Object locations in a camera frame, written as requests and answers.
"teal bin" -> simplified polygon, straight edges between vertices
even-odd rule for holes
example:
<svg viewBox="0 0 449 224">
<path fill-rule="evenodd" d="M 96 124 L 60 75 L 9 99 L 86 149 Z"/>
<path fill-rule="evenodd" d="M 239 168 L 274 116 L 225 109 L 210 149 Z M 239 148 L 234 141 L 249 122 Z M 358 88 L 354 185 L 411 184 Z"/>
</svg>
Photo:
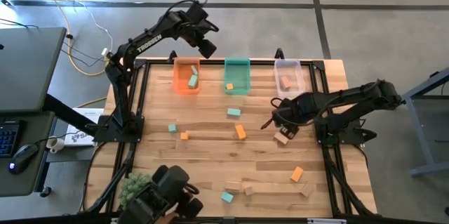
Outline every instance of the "teal bin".
<svg viewBox="0 0 449 224">
<path fill-rule="evenodd" d="M 230 95 L 247 95 L 251 89 L 250 60 L 248 58 L 224 59 L 224 91 Z M 227 84 L 234 88 L 228 90 Z"/>
</svg>

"green plant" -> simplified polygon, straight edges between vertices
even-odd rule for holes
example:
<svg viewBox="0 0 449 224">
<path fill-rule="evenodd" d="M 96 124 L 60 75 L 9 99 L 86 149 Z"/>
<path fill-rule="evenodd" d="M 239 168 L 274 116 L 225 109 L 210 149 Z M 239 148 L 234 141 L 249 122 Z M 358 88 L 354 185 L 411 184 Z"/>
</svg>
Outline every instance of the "green plant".
<svg viewBox="0 0 449 224">
<path fill-rule="evenodd" d="M 152 177 L 148 174 L 139 173 L 135 175 L 130 173 L 128 178 L 125 178 L 121 185 L 121 193 L 119 195 L 120 205 L 122 205 L 123 208 L 126 208 L 135 194 L 148 184 L 151 179 Z"/>
</svg>

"orange bin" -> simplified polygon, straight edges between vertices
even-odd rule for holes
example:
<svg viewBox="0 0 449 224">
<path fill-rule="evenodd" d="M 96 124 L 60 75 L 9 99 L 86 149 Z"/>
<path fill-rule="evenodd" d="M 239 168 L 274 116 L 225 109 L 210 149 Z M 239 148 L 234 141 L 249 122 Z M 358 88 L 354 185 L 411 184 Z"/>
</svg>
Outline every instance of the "orange bin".
<svg viewBox="0 0 449 224">
<path fill-rule="evenodd" d="M 196 88 L 189 88 L 189 80 L 192 77 L 192 66 L 198 71 L 198 84 Z M 175 58 L 173 65 L 173 89 L 181 95 L 194 95 L 199 93 L 200 82 L 199 58 Z"/>
</svg>

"clear plastic bin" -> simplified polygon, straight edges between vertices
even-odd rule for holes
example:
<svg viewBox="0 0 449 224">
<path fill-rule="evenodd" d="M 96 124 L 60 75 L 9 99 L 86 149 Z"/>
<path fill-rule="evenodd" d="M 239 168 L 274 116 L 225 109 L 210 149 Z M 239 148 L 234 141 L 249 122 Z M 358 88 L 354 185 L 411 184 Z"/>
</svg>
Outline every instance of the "clear plastic bin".
<svg viewBox="0 0 449 224">
<path fill-rule="evenodd" d="M 285 77 L 290 83 L 289 89 L 284 89 L 281 79 Z M 301 62 L 296 59 L 278 59 L 274 61 L 274 78 L 278 90 L 278 97 L 290 98 L 298 96 L 305 91 L 302 77 Z"/>
<path fill-rule="evenodd" d="M 189 87 L 189 80 L 193 75 L 192 66 L 198 71 L 198 83 L 196 88 Z M 200 82 L 199 58 L 175 58 L 173 65 L 173 89 L 181 95 L 193 95 L 199 93 Z"/>
<path fill-rule="evenodd" d="M 248 58 L 224 59 L 224 91 L 231 95 L 247 95 L 251 89 L 250 60 Z"/>
</svg>

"keyboard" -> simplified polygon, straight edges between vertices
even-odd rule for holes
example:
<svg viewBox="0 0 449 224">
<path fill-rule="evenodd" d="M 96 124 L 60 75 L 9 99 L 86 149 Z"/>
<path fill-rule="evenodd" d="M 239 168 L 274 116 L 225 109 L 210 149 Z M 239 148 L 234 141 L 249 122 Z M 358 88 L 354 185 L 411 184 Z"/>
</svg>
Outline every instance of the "keyboard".
<svg viewBox="0 0 449 224">
<path fill-rule="evenodd" d="M 23 121 L 5 121 L 0 124 L 0 157 L 14 155 L 23 127 Z"/>
</svg>

